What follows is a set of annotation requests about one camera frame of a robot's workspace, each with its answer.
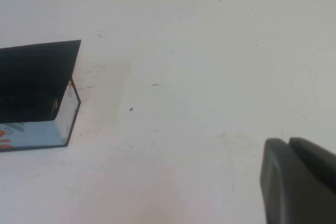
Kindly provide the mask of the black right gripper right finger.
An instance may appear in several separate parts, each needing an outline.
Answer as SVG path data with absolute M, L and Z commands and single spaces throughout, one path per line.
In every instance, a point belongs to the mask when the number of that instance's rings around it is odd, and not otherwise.
M 300 137 L 292 137 L 289 146 L 316 178 L 322 182 L 335 182 L 335 154 Z

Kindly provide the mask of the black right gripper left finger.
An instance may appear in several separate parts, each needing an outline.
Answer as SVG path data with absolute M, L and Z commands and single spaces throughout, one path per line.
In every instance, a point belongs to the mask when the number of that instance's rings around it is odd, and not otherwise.
M 267 223 L 335 223 L 335 182 L 322 182 L 279 138 L 265 141 L 260 187 Z

